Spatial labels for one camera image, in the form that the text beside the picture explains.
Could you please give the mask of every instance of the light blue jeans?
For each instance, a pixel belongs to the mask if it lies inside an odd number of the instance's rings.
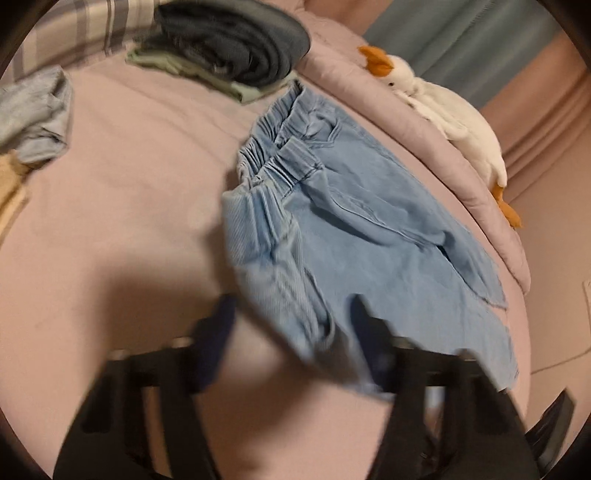
[[[517,376],[494,264],[427,189],[328,99],[295,82],[239,152],[223,195],[244,294],[307,363],[375,393],[348,301],[424,349],[469,348],[500,388]]]

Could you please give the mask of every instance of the pink blanket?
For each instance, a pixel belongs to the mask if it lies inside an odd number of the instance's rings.
[[[437,131],[326,42],[301,72],[360,112],[349,109],[498,264],[509,304],[498,314],[514,340],[513,393],[525,412],[530,346],[516,278],[526,290],[527,265],[484,185]],[[72,81],[70,151],[34,174],[0,249],[0,405],[48,472],[109,350],[159,348],[235,289],[220,195],[235,186],[236,151],[273,101],[240,106],[122,56]],[[220,380],[199,400],[222,475],[364,478],[388,406],[312,376],[257,324],[241,313]]]

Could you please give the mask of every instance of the white plush duck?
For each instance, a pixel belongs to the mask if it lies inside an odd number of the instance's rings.
[[[415,77],[402,58],[381,48],[363,46],[367,69],[419,115],[429,120],[474,167],[513,227],[520,227],[517,213],[502,200],[507,170],[495,132],[480,112],[457,93]]]

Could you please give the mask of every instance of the plaid fabric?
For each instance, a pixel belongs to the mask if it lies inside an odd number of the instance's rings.
[[[153,25],[154,8],[168,0],[59,0],[37,22],[13,57],[0,85],[38,69],[83,64],[121,50]]]

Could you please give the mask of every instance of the blue curtain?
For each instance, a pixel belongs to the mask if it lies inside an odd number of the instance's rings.
[[[393,0],[364,36],[480,108],[559,29],[536,0]]]

